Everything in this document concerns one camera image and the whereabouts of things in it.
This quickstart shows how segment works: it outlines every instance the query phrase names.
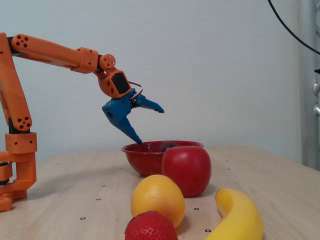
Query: metal pole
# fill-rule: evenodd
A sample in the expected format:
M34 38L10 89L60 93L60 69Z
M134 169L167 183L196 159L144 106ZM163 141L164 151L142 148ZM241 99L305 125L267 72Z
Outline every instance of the metal pole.
M298 3L298 28L300 38L317 48L317 24L315 0L300 0ZM301 115L301 153L302 164L320 170L319 164L319 122L314 114L318 98L313 93L317 76L316 54L303 45L299 45L299 82Z

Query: black cable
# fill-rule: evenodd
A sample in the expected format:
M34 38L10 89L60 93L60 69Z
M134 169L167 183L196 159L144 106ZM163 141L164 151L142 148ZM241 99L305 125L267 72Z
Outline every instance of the black cable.
M302 41L299 37L297 37L288 27L287 25L284 23L284 21L282 21L281 17L279 16L279 14L277 13L274 5L272 4L271 0L268 0L270 7L272 8L274 14L276 15L276 17L278 18L278 20L280 21L280 23L284 26L284 28L295 38L297 39L302 45L304 45L305 47L307 47L308 49L310 49L311 51L315 52L316 54L320 55L320 51L315 50L314 48L312 48L311 46L309 46L308 44L306 44L304 41Z

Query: red bowl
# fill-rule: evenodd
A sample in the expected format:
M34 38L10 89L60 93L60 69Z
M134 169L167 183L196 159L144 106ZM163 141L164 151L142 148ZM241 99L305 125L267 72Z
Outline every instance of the red bowl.
M203 144L195 141L148 141L142 144L130 144L121 150L125 152L131 167L144 177L162 174L162 157L164 152L159 148L165 143L176 143L179 146L199 146Z

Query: bowl rim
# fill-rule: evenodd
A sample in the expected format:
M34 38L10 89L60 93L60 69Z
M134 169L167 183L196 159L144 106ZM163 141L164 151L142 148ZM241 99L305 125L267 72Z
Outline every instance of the bowl rim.
M159 140L159 141L145 141L143 144L149 144L149 143L165 143L165 142L177 142L177 143L190 143L194 145L190 145L190 147L201 147L203 148L204 145L197 141L187 141L187 140ZM126 146L123 146L121 148L121 151L126 154L133 154L133 155L163 155L165 152L163 151L130 151L127 150L127 148L137 145L138 143L132 143Z

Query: lemon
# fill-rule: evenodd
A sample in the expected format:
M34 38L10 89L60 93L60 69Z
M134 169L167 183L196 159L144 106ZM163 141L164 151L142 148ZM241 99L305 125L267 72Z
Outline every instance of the lemon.
M136 217L149 211L157 211L166 216L175 228L182 222L185 215L185 199L178 185L169 177L148 176L133 191L132 216Z

